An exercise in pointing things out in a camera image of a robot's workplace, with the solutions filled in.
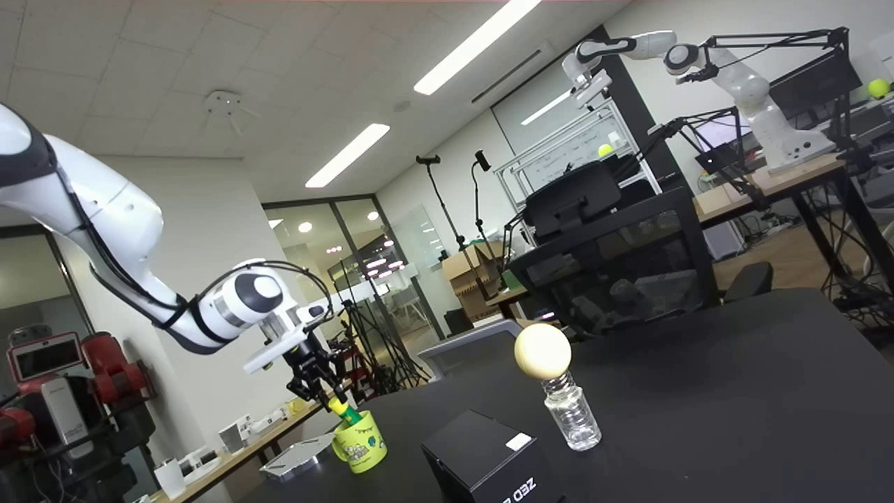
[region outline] glass wall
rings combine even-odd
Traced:
[[[73,290],[55,242],[40,230],[0,230],[0,354],[10,340],[27,343],[76,332],[91,332],[87,311]],[[17,391],[10,370],[3,364],[0,396]]]
[[[411,354],[440,337],[417,284],[417,268],[406,259],[375,199],[274,203],[266,213],[285,258],[347,298],[343,325],[323,325],[330,340],[354,332],[375,371],[399,374]],[[318,298],[304,280],[292,287],[304,301]]]

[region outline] black table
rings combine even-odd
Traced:
[[[604,428],[569,453],[542,391],[492,367],[375,399],[387,458],[348,474],[330,453],[252,499],[440,499],[422,438],[473,407],[533,432],[569,499],[894,499],[894,371],[818,294],[766,294],[580,343]]]

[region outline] ceiling light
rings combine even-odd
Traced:
[[[347,149],[340,149],[322,170],[315,170],[304,188],[327,188],[340,170],[354,166],[362,150],[387,135],[390,126],[368,124]]]
[[[542,108],[537,108],[533,114],[529,114],[529,118],[522,119],[522,128],[531,126],[533,119],[540,119],[545,112],[556,108],[556,107],[559,107],[562,100],[566,100],[566,98],[569,98],[569,92],[556,96],[551,104],[545,104]]]
[[[492,13],[468,38],[464,38],[446,59],[440,59],[425,78],[417,82],[413,92],[432,96],[457,71],[478,59],[492,41],[498,41],[515,23],[537,8],[540,0],[509,0],[498,13]]]

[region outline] office chair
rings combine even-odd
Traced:
[[[517,280],[575,332],[611,332],[721,304],[692,192],[678,185],[579,223],[520,259]],[[772,287],[772,265],[744,268],[732,298]]]
[[[432,379],[440,379],[446,374],[478,371],[495,364],[506,364],[509,370],[515,370],[517,335],[520,325],[510,318],[499,318],[453,335],[431,350],[422,350],[417,358],[428,367]]]

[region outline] white wall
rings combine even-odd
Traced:
[[[443,146],[439,146],[432,154],[440,156],[440,166],[432,166],[432,175],[439,181],[439,189],[443,196],[446,213],[453,214],[453,223],[467,241],[478,237],[475,230],[475,202],[473,202],[473,175],[468,166],[475,163],[475,150],[484,150],[487,160],[498,167],[510,163],[509,142],[499,135],[498,119],[492,112],[478,114],[464,131],[450,138]],[[503,223],[515,214],[509,199],[503,196],[495,174],[475,170],[481,185],[481,219],[487,233],[499,233]],[[440,213],[440,203],[432,196],[432,188],[428,181],[428,174],[422,166],[406,170],[390,185],[385,185],[378,192],[399,242],[411,242],[411,230],[401,221],[417,221],[418,213],[428,213],[431,223],[436,227],[439,241],[450,255],[454,255],[454,237],[450,233],[450,223]],[[431,248],[431,258],[413,258],[422,251],[406,248],[407,259],[418,268],[418,263],[431,263],[436,251]],[[457,298],[453,296],[446,280],[439,268],[418,268],[418,284],[436,314],[436,318],[443,328],[443,314],[457,307]]]
[[[283,258],[241,163],[111,160],[109,166],[164,209],[164,234],[150,255],[150,268],[182,296],[199,294],[241,259]],[[150,402],[158,425],[156,460],[178,458],[199,444],[217,444],[217,430],[235,416],[260,416],[290,399],[285,391],[290,371],[283,364],[260,374],[242,371],[249,354],[263,346],[258,330],[217,354],[190,354],[104,290],[76,247],[61,242],[61,251],[95,330],[126,340],[135,358],[153,371],[158,386],[158,399]]]
[[[678,41],[705,41],[711,34],[806,31],[836,24],[850,27],[853,61],[861,78],[881,75],[882,66],[868,47],[876,37],[894,34],[890,0],[636,0],[605,23],[611,37],[670,27],[678,34]],[[816,51],[767,51],[748,59],[748,65],[766,78],[777,78],[813,55]],[[710,82],[674,83],[663,61],[625,59],[625,66],[656,124],[732,104],[728,96]],[[686,180],[696,180],[699,167],[692,163],[692,149],[674,140],[670,150]]]

